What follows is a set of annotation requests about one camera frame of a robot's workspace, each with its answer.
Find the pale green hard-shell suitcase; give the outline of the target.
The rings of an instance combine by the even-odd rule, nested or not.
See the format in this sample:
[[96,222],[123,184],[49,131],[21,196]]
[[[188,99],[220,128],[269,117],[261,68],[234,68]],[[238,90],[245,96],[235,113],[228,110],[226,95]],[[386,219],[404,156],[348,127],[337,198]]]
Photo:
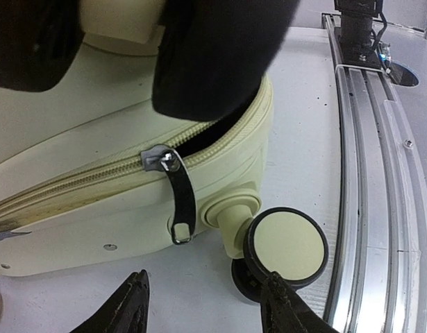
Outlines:
[[274,90],[297,1],[0,1],[0,275],[221,234],[236,284],[295,289],[328,246],[261,210]]

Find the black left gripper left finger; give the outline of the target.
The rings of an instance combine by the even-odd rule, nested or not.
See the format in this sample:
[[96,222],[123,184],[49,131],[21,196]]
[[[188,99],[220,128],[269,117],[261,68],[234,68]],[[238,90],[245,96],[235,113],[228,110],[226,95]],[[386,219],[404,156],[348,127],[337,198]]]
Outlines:
[[74,333],[145,333],[149,314],[150,285],[145,270],[131,273],[102,306]]

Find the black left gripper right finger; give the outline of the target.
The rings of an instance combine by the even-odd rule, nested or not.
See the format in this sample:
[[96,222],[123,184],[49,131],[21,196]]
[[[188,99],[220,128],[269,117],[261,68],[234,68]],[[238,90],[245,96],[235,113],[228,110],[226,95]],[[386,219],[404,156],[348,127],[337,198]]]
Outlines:
[[336,333],[277,272],[262,283],[260,313],[264,333]]

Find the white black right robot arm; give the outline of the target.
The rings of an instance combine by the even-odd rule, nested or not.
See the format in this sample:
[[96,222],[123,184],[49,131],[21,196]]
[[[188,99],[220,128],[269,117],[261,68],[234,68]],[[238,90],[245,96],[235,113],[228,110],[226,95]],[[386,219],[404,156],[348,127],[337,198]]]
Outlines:
[[335,29],[344,65],[379,70],[377,53],[387,28],[382,0],[335,0],[340,27]]

